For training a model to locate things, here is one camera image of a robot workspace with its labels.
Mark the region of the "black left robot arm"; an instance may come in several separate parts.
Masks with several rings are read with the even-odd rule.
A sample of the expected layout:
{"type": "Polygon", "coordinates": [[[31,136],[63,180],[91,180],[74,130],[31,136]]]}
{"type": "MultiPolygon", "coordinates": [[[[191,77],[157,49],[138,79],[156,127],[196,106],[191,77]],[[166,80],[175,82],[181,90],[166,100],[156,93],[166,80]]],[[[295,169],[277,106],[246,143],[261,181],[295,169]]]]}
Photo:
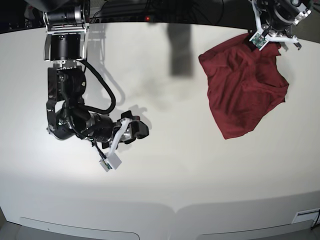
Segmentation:
{"type": "Polygon", "coordinates": [[[252,0],[256,32],[249,41],[261,51],[269,43],[291,43],[302,48],[297,36],[291,32],[311,13],[312,0],[252,0]]]}

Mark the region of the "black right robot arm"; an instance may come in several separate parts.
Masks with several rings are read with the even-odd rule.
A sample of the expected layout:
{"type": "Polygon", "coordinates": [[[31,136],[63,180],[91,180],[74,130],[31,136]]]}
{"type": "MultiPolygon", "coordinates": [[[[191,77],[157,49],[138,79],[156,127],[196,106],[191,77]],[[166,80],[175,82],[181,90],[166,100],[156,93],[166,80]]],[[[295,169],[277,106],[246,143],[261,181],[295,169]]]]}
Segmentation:
{"type": "Polygon", "coordinates": [[[47,131],[64,141],[72,136],[89,141],[100,155],[105,171],[116,170],[121,160],[119,144],[130,144],[149,135],[148,126],[131,111],[113,121],[116,97],[100,73],[87,60],[90,29],[88,0],[32,0],[41,11],[46,28],[43,58],[52,62],[47,70],[47,131]],[[100,109],[85,104],[85,71],[89,70],[106,90],[110,105],[100,109]]]}

